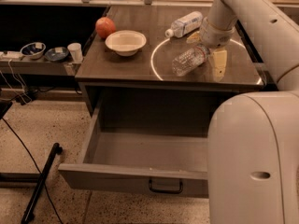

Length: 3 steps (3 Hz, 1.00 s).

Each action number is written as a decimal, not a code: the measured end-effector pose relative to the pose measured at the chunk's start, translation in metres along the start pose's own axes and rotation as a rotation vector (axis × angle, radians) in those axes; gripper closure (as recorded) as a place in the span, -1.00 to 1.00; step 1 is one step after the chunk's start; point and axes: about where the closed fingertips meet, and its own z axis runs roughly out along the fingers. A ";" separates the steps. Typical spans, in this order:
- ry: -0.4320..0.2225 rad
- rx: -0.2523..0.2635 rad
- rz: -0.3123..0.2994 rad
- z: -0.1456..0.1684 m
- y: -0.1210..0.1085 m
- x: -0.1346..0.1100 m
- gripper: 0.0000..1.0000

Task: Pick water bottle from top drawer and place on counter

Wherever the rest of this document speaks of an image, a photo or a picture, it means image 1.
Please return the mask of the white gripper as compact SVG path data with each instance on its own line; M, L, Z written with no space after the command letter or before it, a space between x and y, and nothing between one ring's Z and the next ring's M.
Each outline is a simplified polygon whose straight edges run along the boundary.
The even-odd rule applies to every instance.
M220 82L225 75L227 65L227 50L225 47L235 32L235 28L222 30L212 25L207 18L204 18L199 28L199 32L194 32L187 37L188 44L201 43L209 48L214 49L208 61L212 68L212 76L216 82Z

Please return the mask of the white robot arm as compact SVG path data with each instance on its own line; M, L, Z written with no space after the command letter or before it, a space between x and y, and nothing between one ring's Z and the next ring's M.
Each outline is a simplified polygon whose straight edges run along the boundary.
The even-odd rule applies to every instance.
M215 49L241 23L277 90L237 95L208 129L211 224L299 224L299 26L269 0L214 0L200 29Z

